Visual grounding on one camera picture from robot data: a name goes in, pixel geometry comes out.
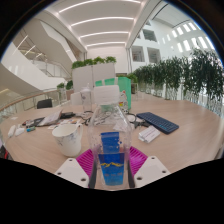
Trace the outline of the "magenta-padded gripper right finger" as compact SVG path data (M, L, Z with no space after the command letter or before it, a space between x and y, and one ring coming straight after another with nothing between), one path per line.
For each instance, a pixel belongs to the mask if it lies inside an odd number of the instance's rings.
M137 148L130 148L128 181L131 188L143 187L169 174L156 156L146 156Z

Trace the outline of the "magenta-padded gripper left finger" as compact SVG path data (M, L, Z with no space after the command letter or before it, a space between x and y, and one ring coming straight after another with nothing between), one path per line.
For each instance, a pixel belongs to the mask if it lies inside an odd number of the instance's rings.
M96 188L97 167L92 151L88 149L77 158L68 158L55 175L84 188Z

